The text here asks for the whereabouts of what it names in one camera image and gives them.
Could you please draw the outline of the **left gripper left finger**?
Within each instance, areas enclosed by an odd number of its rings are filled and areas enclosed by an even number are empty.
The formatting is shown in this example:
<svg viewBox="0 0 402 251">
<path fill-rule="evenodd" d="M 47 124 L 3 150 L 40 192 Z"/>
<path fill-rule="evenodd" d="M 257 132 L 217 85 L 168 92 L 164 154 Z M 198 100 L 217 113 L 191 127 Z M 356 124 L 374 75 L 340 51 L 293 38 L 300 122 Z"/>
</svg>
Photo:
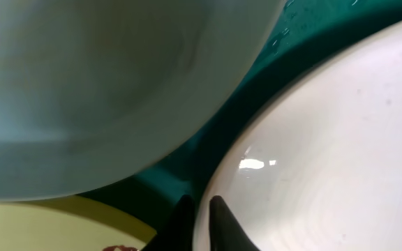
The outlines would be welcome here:
<svg viewBox="0 0 402 251">
<path fill-rule="evenodd" d="M 195 202 L 190 195 L 183 195 L 165 226 L 141 251 L 192 251 L 194 224 Z"/>
</svg>

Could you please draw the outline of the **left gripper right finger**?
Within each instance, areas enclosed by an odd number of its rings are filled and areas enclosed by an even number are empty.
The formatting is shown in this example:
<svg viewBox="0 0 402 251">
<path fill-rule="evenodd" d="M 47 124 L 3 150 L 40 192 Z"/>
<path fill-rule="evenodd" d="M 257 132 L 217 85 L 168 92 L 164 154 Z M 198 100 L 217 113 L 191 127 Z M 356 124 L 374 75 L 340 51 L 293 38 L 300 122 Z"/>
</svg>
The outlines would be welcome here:
<svg viewBox="0 0 402 251">
<path fill-rule="evenodd" d="M 259 251 L 219 195 L 209 202 L 209 238 L 211 251 Z"/>
</svg>

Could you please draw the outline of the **white plate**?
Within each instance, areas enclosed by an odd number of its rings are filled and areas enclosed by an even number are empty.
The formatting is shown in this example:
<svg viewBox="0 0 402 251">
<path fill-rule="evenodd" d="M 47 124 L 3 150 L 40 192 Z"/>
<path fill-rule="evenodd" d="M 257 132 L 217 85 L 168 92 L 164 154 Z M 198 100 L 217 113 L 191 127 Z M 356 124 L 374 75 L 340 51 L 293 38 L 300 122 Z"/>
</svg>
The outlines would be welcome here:
<svg viewBox="0 0 402 251">
<path fill-rule="evenodd" d="M 207 186 L 260 250 L 402 250 L 402 21 L 273 99 Z"/>
</svg>

